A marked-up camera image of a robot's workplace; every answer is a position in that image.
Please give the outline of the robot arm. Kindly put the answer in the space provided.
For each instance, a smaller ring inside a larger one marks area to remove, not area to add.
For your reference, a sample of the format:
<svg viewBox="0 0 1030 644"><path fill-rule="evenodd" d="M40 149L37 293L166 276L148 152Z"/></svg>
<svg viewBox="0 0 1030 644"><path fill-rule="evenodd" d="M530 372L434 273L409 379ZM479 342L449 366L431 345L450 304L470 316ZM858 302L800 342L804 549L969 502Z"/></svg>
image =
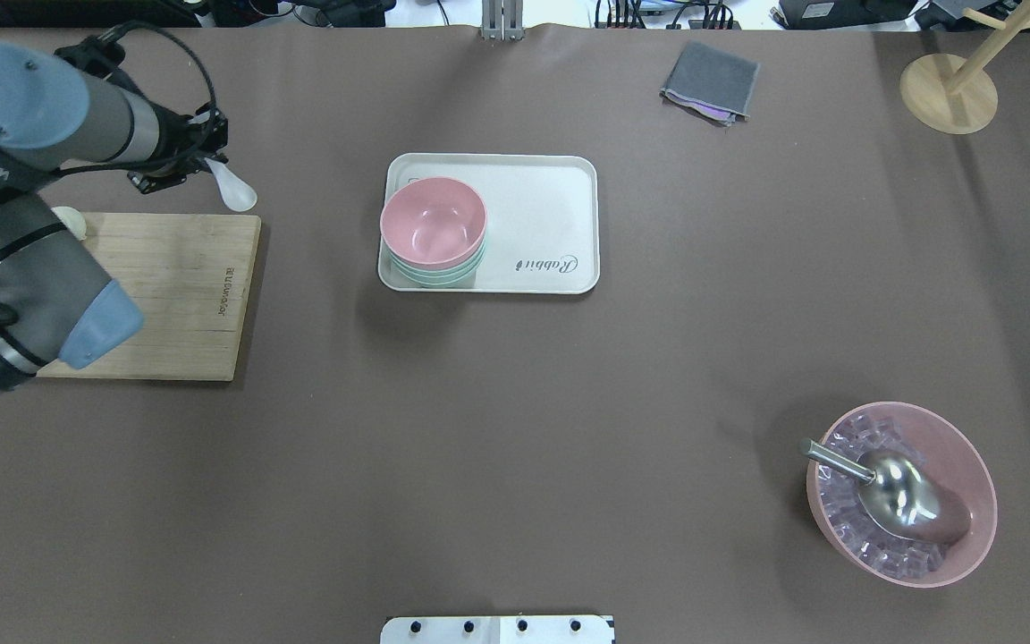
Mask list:
<svg viewBox="0 0 1030 644"><path fill-rule="evenodd" d="M121 70L126 23L47 54L0 41L0 394L54 361L82 369L139 332L139 307L40 197L123 170L142 192L224 164L216 102L157 105Z"/></svg>

